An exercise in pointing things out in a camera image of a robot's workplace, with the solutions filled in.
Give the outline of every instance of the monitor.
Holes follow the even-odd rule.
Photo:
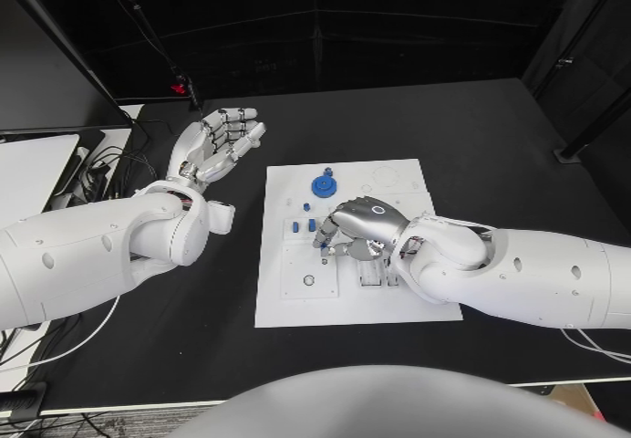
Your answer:
[[[0,1],[0,133],[129,128],[38,0]]]

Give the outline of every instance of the blue part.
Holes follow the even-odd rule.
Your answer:
[[[329,198],[336,194],[338,190],[339,190],[339,184],[331,176],[328,175],[319,176],[313,180],[312,191],[319,198]]]

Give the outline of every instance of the black tabletop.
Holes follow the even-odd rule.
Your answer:
[[[506,383],[631,375],[560,330],[465,306],[459,322],[254,328],[267,166],[417,158],[437,214],[631,244],[586,169],[554,159],[563,139],[516,79],[211,100],[205,110],[231,107],[257,108],[269,127],[263,147],[205,194],[235,205],[234,230],[211,235],[194,266],[123,296],[91,342],[42,367],[45,410],[225,400],[295,374],[361,364],[437,367]],[[166,120],[179,132],[197,117],[171,103],[148,105],[140,119]],[[176,138],[161,123],[145,126],[165,175]],[[138,166],[132,184],[150,181]],[[110,306],[83,314],[55,352],[89,336]],[[624,350],[631,333],[594,337]]]

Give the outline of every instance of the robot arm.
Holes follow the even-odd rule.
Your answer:
[[[476,227],[489,231],[479,234]],[[329,247],[338,230],[354,241]],[[358,242],[374,252],[358,256]],[[434,304],[463,303],[558,329],[631,329],[629,248],[571,235],[496,230],[431,214],[408,221],[369,197],[339,206],[315,246],[325,256],[390,257],[390,269]]]
[[[192,123],[168,181],[133,198],[41,214],[0,230],[0,329],[86,311],[198,260],[208,234],[228,234],[234,222],[234,207],[202,193],[260,146],[256,115],[221,109]]]

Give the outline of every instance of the robotic hand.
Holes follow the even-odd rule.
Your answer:
[[[0,329],[86,311],[198,260],[210,232],[228,234],[234,222],[234,207],[202,193],[261,145],[256,117],[256,109],[221,109],[192,123],[166,181],[133,198],[41,214],[0,230]]]
[[[339,230],[354,240],[329,246]],[[558,329],[631,329],[629,248],[433,214],[410,221],[371,197],[339,206],[313,246],[323,256],[388,257],[388,269],[434,304]]]

